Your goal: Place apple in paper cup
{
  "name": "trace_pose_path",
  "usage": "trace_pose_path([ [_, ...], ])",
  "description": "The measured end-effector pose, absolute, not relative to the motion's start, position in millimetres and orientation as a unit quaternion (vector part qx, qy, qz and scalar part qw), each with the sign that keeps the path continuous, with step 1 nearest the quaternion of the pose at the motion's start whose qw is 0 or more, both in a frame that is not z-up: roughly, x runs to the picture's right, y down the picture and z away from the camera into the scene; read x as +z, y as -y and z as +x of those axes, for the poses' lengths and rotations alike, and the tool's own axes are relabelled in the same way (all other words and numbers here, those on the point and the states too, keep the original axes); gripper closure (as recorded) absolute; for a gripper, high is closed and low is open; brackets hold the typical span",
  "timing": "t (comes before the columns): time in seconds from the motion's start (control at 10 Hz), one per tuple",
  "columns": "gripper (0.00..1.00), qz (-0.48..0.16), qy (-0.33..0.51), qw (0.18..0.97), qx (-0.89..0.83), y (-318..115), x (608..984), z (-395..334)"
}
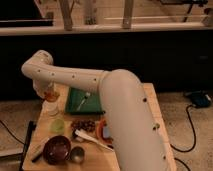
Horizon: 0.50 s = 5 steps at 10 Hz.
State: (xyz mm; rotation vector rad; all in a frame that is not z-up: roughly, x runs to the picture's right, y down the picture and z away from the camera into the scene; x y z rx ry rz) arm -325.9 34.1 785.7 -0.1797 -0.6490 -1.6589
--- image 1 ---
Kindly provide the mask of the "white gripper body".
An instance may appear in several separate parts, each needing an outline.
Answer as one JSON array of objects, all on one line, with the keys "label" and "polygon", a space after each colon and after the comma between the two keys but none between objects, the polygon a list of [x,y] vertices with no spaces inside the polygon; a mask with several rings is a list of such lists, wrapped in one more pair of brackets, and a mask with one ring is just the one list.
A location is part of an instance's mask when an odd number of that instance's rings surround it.
[{"label": "white gripper body", "polygon": [[44,99],[45,95],[47,93],[52,92],[54,90],[54,87],[51,82],[43,82],[43,81],[34,80],[33,89],[35,90],[36,94],[39,97]]}]

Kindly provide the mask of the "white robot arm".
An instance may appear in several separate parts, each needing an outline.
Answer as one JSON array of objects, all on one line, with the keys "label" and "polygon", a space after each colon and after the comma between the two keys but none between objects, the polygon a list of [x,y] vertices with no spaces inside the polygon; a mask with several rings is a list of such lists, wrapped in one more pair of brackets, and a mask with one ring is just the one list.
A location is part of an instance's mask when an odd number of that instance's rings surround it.
[{"label": "white robot arm", "polygon": [[139,78],[125,69],[112,71],[67,68],[39,50],[21,67],[44,97],[54,83],[99,95],[113,138],[112,163],[118,171],[171,171],[163,137]]}]

